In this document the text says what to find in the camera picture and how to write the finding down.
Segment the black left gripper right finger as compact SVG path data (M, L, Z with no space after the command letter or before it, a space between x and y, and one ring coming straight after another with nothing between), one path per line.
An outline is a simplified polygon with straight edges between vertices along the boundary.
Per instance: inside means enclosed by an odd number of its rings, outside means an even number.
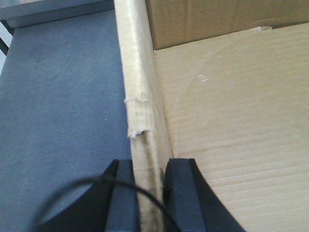
M213 192L194 159L168 161L163 201L183 232L244 231Z

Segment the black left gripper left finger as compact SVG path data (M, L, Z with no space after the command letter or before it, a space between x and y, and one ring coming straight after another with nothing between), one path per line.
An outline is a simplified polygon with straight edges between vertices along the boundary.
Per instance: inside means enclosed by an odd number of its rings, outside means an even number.
M132 161L113 160L100 176L72 181L45 202L36 216L38 232L139 232L140 216L137 194L119 182L133 184ZM78 187L90 188L67 208L41 222L52 206Z

